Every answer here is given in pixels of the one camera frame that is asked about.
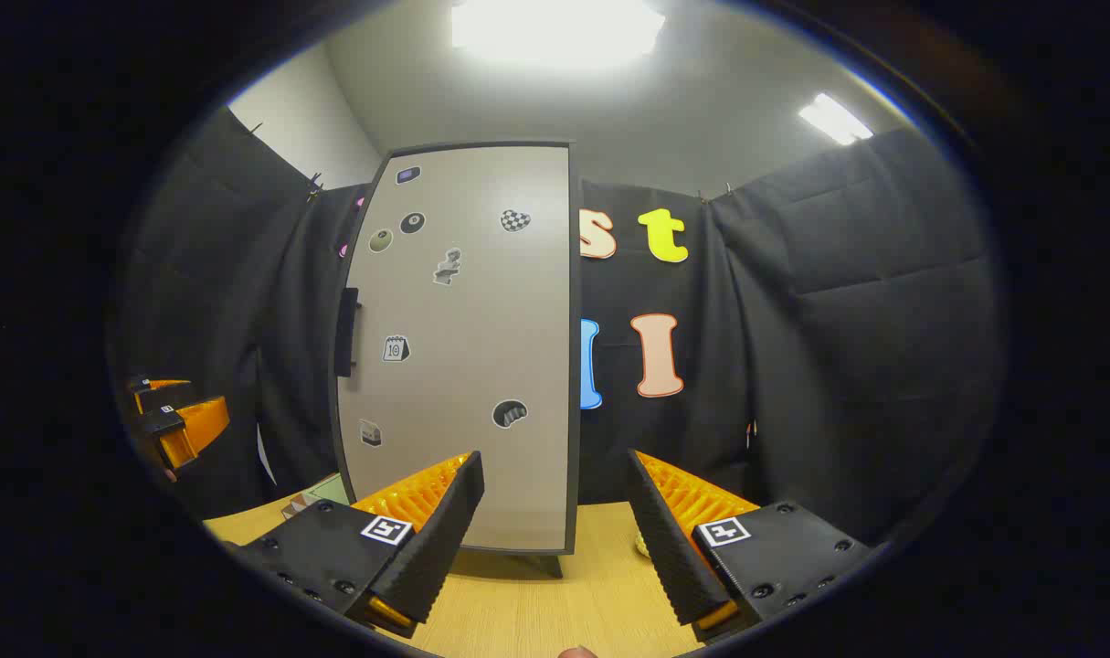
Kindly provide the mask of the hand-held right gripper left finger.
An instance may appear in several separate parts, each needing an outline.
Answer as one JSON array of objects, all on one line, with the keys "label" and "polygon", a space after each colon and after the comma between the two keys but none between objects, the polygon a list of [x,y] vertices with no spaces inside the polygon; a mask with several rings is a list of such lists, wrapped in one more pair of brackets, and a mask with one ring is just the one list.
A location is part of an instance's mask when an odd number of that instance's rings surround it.
[{"label": "hand-held right gripper left finger", "polygon": [[230,554],[292,594],[408,638],[437,600],[484,493],[471,451],[354,504],[309,503]]}]

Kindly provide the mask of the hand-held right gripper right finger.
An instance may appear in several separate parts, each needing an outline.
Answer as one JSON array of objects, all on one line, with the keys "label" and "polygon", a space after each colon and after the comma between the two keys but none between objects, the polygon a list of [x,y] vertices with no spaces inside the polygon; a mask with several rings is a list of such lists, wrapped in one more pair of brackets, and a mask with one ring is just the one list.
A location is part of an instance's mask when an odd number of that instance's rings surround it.
[{"label": "hand-held right gripper right finger", "polygon": [[872,547],[804,505],[758,505],[638,451],[627,499],[677,621],[712,644],[817,603]]}]

